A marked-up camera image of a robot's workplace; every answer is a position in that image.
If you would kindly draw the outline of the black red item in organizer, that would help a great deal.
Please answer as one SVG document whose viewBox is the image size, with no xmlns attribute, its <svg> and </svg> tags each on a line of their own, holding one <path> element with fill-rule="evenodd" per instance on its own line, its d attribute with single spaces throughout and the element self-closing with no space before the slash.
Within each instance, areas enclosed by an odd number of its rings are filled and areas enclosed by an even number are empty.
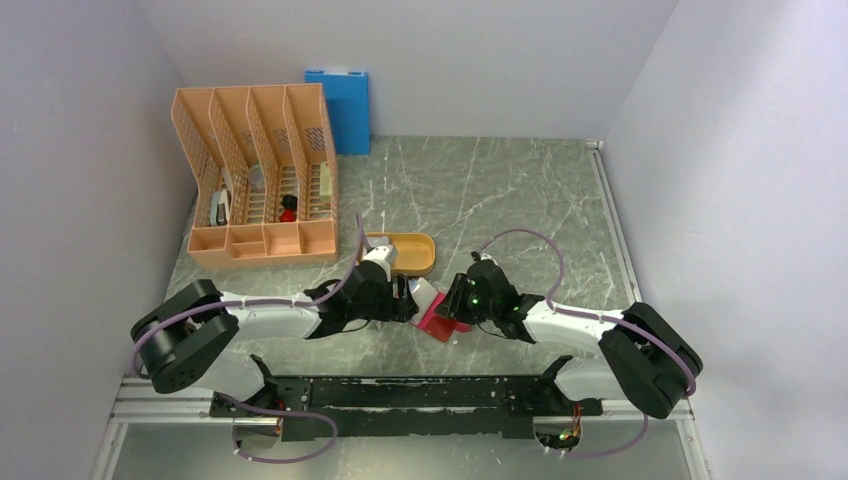
<svg viewBox="0 0 848 480">
<path fill-rule="evenodd" d="M 281 223 L 290 223 L 297 220 L 298 197 L 292 194 L 284 194 L 281 198 L 282 212 L 279 216 Z"/>
</svg>

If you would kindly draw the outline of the white stapler in organizer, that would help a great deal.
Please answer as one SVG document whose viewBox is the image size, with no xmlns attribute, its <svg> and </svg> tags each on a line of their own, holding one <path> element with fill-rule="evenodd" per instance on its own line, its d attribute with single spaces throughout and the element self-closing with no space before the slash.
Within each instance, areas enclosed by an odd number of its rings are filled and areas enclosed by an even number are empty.
<svg viewBox="0 0 848 480">
<path fill-rule="evenodd" d="M 208 210 L 208 223 L 210 227 L 225 226 L 230 220 L 230 192 L 228 189 L 219 189 L 212 193 Z"/>
</svg>

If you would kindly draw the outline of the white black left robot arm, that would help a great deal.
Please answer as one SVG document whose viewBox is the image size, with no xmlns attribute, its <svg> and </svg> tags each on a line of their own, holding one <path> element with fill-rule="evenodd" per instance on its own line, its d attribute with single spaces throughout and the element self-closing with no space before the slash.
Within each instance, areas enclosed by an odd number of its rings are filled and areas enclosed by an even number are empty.
<svg viewBox="0 0 848 480">
<path fill-rule="evenodd" d="M 427 280 L 393 275 L 378 260 L 363 260 L 340 279 L 290 296 L 237 295 L 201 279 L 131 328 L 130 368 L 159 394 L 204 388 L 261 416 L 277 400 L 271 371 L 258 356 L 231 351 L 231 343 L 317 340 L 356 321 L 416 323 L 436 297 Z"/>
</svg>

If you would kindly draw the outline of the red leather card holder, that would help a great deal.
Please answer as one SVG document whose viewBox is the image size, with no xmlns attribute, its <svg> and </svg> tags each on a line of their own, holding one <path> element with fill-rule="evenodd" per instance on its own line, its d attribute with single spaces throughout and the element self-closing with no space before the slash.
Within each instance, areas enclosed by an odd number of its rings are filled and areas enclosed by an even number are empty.
<svg viewBox="0 0 848 480">
<path fill-rule="evenodd" d="M 413 278 L 409 281 L 409 287 L 412 299 L 418 307 L 418 312 L 409 322 L 416 328 L 442 343 L 447 343 L 454 333 L 463 334 L 472 331 L 471 325 L 436 313 L 436 308 L 445 299 L 445 294 L 438 291 L 428 280 Z"/>
</svg>

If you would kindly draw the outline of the beige eraser block in organizer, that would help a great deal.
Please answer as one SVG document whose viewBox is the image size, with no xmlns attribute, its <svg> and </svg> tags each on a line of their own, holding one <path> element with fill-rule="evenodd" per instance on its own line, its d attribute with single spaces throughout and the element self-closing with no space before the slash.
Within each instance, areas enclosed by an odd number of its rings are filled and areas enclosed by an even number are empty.
<svg viewBox="0 0 848 480">
<path fill-rule="evenodd" d="M 333 196 L 333 174 L 328 162 L 322 162 L 319 169 L 319 197 L 323 203 L 329 204 Z"/>
</svg>

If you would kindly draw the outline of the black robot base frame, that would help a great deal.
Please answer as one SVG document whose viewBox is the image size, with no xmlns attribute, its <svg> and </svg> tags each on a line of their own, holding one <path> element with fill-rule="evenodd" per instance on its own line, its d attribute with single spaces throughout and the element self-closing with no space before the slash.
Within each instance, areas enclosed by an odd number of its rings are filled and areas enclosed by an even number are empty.
<svg viewBox="0 0 848 480">
<path fill-rule="evenodd" d="M 508 376 L 277 376 L 256 406 L 293 411 L 285 441 L 340 437 L 499 434 L 531 439 L 542 417 L 602 414 L 597 399 L 571 401 L 549 374 Z"/>
</svg>

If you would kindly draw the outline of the blue plastic box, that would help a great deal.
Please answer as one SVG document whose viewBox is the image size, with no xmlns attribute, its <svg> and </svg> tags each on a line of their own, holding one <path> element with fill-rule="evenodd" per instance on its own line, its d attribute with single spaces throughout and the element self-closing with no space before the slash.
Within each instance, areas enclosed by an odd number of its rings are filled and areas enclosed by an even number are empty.
<svg viewBox="0 0 848 480">
<path fill-rule="evenodd" d="M 369 77 L 364 71 L 305 70 L 306 83 L 323 87 L 335 150 L 367 156 L 371 148 Z"/>
</svg>

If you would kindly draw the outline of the orange plastic file organizer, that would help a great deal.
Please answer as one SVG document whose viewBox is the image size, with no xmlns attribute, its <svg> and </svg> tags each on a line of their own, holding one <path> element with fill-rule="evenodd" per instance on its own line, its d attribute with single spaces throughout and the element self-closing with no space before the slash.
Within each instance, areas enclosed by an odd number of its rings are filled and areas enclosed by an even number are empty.
<svg viewBox="0 0 848 480">
<path fill-rule="evenodd" d="M 323 87 L 180 88 L 171 119 L 198 197 L 187 252 L 207 269 L 334 261 L 340 249 L 338 162 Z M 319 169 L 333 174 L 329 204 Z M 210 227 L 214 191 L 230 192 L 230 220 Z M 281 198 L 298 197 L 297 220 L 281 223 Z"/>
</svg>

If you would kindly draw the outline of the yellow oval tray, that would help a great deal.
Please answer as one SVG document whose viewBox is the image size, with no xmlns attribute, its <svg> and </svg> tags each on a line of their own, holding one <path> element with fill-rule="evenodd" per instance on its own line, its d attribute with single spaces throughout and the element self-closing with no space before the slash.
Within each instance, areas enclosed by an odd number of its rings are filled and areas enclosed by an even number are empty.
<svg viewBox="0 0 848 480">
<path fill-rule="evenodd" d="M 391 264 L 391 274 L 412 277 L 428 275 L 435 266 L 436 247 L 434 240 L 416 232 L 368 232 L 368 244 L 372 247 L 390 244 L 397 255 Z"/>
</svg>

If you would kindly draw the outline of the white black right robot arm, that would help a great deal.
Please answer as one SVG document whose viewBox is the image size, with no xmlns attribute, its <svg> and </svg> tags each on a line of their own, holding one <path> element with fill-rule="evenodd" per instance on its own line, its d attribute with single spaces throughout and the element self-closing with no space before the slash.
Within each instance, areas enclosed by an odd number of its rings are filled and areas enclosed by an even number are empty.
<svg viewBox="0 0 848 480">
<path fill-rule="evenodd" d="M 455 276 L 437 314 L 459 323 L 492 322 L 510 340 L 557 344 L 589 353 L 555 370 L 539 391 L 550 413 L 576 401 L 627 400 L 643 414 L 665 419 L 692 393 L 703 370 L 695 350 L 652 306 L 590 310 L 519 292 L 492 259 Z"/>
</svg>

